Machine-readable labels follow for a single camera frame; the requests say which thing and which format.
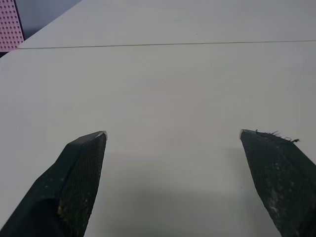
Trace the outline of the pink perforated panel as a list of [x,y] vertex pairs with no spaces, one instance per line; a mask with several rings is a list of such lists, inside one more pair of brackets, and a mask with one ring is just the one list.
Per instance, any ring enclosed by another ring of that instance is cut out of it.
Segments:
[[0,53],[16,50],[24,40],[16,0],[0,0]]

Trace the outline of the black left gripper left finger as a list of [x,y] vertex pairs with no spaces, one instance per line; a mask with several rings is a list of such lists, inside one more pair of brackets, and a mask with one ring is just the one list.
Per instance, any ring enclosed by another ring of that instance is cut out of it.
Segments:
[[68,143],[24,195],[0,237],[84,237],[107,139],[105,131],[98,131]]

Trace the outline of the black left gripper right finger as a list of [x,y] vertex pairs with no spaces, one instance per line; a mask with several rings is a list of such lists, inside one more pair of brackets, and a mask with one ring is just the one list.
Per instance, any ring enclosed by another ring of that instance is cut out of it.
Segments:
[[242,142],[256,191],[282,237],[316,237],[316,164],[299,139],[243,129]]

